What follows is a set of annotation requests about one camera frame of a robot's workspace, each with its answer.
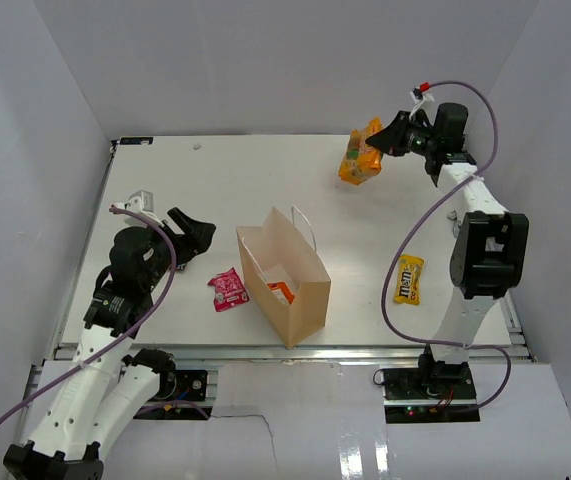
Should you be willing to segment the orange yellow snack multipack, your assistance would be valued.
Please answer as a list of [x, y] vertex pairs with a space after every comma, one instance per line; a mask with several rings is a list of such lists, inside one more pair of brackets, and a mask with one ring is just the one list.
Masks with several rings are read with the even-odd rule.
[[363, 129], [351, 131], [338, 170], [338, 176], [342, 181], [360, 185], [381, 172], [383, 154], [369, 146], [366, 140], [382, 128], [381, 119], [374, 117]]

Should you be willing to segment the orange fruit candy bag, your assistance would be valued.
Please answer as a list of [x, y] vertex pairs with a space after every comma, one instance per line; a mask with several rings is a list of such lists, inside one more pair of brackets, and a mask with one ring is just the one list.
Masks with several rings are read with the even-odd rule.
[[291, 305], [293, 303], [295, 292], [286, 282], [268, 282], [267, 287], [281, 303], [285, 305]]

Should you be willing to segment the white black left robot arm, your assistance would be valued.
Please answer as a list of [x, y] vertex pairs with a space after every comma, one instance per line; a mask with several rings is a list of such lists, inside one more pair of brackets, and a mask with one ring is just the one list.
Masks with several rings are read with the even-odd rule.
[[[155, 349], [131, 355], [142, 324], [160, 306], [177, 270], [211, 246], [216, 227], [169, 210], [174, 232], [146, 210], [113, 205], [135, 225], [119, 231], [98, 275], [70, 369], [47, 385], [56, 393], [22, 445], [3, 464], [15, 479], [99, 479], [105, 459], [136, 413], [176, 387], [173, 357]], [[164, 282], [159, 295], [153, 292]]]

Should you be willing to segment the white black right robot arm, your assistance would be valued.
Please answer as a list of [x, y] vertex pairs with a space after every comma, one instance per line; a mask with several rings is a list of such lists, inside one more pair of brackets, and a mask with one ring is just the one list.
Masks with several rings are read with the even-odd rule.
[[428, 119], [415, 107], [399, 111], [392, 122], [370, 135], [368, 146], [390, 156], [414, 153], [425, 171], [455, 206], [458, 225], [449, 261], [452, 295], [434, 337], [425, 341], [416, 374], [418, 390], [437, 399], [464, 383], [469, 353], [486, 315], [522, 277], [529, 220], [511, 213], [491, 194], [482, 169], [465, 149], [468, 110], [442, 103]]

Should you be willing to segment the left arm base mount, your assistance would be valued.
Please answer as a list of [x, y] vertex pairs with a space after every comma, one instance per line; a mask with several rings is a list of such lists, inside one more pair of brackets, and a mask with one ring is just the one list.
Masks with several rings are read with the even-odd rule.
[[175, 370], [168, 375], [167, 400], [204, 401], [207, 397], [206, 370]]

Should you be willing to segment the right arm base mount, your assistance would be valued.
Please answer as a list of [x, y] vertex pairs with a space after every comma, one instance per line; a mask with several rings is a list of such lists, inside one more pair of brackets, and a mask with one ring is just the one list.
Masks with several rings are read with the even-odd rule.
[[470, 371], [460, 381], [427, 386], [418, 368], [384, 368], [374, 372], [372, 382], [382, 390], [387, 425], [480, 421]]

